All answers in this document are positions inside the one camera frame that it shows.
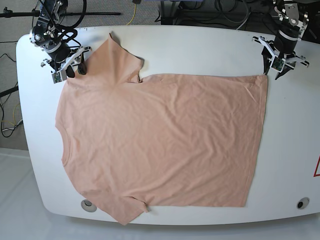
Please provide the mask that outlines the black tripod stand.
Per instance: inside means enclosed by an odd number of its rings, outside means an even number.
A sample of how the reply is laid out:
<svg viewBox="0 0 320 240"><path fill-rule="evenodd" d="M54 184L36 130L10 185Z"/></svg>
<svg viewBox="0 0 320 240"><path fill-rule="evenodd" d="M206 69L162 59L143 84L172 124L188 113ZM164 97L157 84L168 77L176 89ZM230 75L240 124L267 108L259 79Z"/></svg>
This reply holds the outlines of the black tripod stand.
<svg viewBox="0 0 320 240"><path fill-rule="evenodd" d="M60 15L64 17L73 16L120 16L121 12L86 12L84 14L80 12L65 12L63 11ZM3 9L3 13L0 14L1 18L16 18L16 17L33 17L38 18L41 15L39 10L33 9L31 12L13 12L8 10L6 7Z"/></svg>

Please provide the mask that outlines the peach pink T-shirt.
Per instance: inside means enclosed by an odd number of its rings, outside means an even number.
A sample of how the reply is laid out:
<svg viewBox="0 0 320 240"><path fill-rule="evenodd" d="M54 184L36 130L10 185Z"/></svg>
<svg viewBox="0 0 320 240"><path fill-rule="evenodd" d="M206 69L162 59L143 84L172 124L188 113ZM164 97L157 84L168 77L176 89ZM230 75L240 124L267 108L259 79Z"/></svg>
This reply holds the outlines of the peach pink T-shirt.
<svg viewBox="0 0 320 240"><path fill-rule="evenodd" d="M268 77L152 74L109 37L65 81L55 126L75 190L125 225L151 206L246 205Z"/></svg>

